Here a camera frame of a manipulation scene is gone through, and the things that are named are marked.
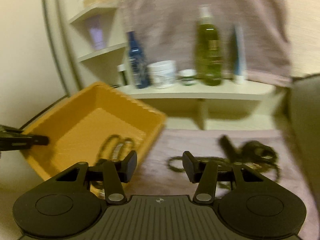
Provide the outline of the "orange plastic tray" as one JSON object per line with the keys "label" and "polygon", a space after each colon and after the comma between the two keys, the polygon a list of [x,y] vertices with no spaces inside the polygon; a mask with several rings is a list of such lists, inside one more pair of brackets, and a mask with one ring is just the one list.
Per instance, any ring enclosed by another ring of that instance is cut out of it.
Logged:
{"label": "orange plastic tray", "polygon": [[158,138],[166,115],[103,82],[65,99],[30,124],[24,134],[44,135],[47,146],[32,146],[22,155],[43,179],[86,161],[93,166],[111,135],[130,138],[140,165]]}

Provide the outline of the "blue and white tube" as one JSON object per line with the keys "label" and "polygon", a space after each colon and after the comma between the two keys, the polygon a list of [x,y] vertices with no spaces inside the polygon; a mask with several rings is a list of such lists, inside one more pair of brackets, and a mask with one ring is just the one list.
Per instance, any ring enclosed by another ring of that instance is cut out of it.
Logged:
{"label": "blue and white tube", "polygon": [[245,39],[242,27],[234,25],[231,38],[233,81],[243,85],[247,80],[247,60],[245,51]]}

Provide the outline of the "dark blue spray bottle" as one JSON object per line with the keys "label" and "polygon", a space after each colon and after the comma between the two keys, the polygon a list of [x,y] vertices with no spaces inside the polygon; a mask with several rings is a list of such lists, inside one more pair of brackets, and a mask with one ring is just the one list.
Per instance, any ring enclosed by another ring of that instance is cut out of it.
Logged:
{"label": "dark blue spray bottle", "polygon": [[150,78],[143,50],[135,37],[134,31],[127,33],[129,39],[129,63],[132,69],[135,86],[138,89],[149,87]]}

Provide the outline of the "small green-label jar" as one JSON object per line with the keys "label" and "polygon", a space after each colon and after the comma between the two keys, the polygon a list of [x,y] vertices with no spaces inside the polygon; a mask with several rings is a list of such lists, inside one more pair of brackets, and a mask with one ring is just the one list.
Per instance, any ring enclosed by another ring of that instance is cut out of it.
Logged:
{"label": "small green-label jar", "polygon": [[194,69],[180,70],[178,75],[182,85],[184,86],[191,86],[196,83],[196,70]]}

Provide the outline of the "cream wooden shelf unit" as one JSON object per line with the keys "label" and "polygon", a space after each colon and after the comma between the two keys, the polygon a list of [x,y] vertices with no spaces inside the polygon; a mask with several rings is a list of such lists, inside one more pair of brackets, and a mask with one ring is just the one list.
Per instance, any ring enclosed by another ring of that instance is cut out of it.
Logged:
{"label": "cream wooden shelf unit", "polygon": [[167,114],[171,129],[274,129],[276,89],[246,81],[224,80],[210,87],[200,81],[185,86],[178,76],[165,88],[139,89],[129,63],[129,42],[120,0],[56,0],[62,38],[76,90],[97,81],[143,100]]}

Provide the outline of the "green oil spray bottle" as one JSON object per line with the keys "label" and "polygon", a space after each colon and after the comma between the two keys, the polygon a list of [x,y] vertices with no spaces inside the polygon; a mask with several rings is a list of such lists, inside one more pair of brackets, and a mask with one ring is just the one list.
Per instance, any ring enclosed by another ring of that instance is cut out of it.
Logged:
{"label": "green oil spray bottle", "polygon": [[196,22],[195,67],[197,77],[208,86],[218,86],[222,82],[223,57],[220,35],[208,5],[199,7]]}

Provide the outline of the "white cream jar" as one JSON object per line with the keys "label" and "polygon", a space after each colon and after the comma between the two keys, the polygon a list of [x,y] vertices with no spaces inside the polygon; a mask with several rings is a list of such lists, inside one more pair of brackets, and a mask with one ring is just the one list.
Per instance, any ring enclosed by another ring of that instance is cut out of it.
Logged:
{"label": "white cream jar", "polygon": [[148,65],[148,72],[155,88],[169,88],[176,81],[176,61],[167,60],[151,63]]}

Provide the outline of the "grey cushion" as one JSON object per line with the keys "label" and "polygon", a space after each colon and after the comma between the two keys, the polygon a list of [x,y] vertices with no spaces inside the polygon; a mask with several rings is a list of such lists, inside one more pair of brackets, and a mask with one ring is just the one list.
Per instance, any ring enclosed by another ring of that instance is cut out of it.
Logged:
{"label": "grey cushion", "polygon": [[296,77],[289,87],[276,87],[283,93],[280,113],[296,147],[295,155],[319,206],[319,74]]}

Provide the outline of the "black rectangular clip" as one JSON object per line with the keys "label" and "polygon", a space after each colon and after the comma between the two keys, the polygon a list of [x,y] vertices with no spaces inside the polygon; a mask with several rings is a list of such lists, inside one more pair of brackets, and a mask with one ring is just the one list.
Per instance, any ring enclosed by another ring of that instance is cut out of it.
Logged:
{"label": "black rectangular clip", "polygon": [[231,163],[235,162],[237,159],[237,152],[229,137],[227,137],[227,135],[221,136],[219,139],[219,144],[229,161]]}

